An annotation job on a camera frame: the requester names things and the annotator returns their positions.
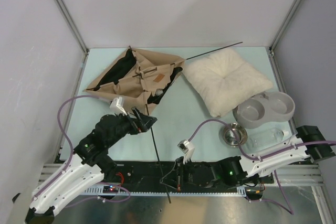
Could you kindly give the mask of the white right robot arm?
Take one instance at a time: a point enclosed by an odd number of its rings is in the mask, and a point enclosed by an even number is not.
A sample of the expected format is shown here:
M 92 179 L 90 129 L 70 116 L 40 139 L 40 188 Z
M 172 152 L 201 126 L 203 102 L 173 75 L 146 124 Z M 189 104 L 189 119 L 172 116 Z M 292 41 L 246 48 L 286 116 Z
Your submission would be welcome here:
M 213 188 L 217 185 L 231 189 L 257 182 L 283 166 L 312 160 L 319 162 L 335 156 L 332 146 L 316 126 L 301 126 L 297 134 L 256 154 L 241 154 L 216 162 L 192 163 L 194 145 L 190 140 L 180 141 L 178 147 L 184 156 L 175 161 L 173 185 L 182 192 L 187 185 Z

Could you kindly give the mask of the tan fabric pet tent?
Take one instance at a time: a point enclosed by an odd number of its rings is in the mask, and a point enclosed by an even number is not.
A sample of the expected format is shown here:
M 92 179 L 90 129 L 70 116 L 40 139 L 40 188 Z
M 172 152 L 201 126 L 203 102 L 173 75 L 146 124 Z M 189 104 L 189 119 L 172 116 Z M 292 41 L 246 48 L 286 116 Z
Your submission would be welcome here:
M 141 79 L 137 73 L 137 70 L 139 70 L 139 62 L 135 59 L 133 51 L 127 48 L 86 87 L 85 92 L 108 101 L 112 101 L 117 97 L 123 97 L 123 107 L 126 111 L 131 112 L 131 109 L 136 107 L 141 113 L 147 114 L 145 111 L 145 97 L 147 97 L 149 93 L 144 92 L 143 81 L 150 81 L 151 79 L 154 81 L 160 80 L 158 84 L 164 84 L 169 81 L 163 89 L 162 96 L 154 97 L 158 98 L 158 100 L 154 100 L 152 97 L 149 98 L 148 103 L 149 109 L 152 110 L 150 112 L 151 114 L 169 87 L 181 75 L 185 64 L 185 59 L 177 55 L 167 54 L 167 56 L 164 56 L 164 59 L 174 63 L 171 74 L 169 74 L 169 70 L 164 71 L 166 67 L 172 67 L 172 64 L 168 64 L 158 66 L 159 71 L 146 74 L 146 78 Z

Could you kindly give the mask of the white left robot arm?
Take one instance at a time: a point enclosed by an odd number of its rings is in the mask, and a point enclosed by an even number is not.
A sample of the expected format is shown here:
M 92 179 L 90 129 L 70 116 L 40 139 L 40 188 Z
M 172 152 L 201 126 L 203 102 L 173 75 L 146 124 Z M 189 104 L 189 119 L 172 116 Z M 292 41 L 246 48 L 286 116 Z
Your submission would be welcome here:
M 94 129 L 73 149 L 63 165 L 33 192 L 25 223 L 52 223 L 77 196 L 101 181 L 116 177 L 116 163 L 108 150 L 126 135 L 147 132 L 157 121 L 132 108 L 127 113 L 103 116 Z

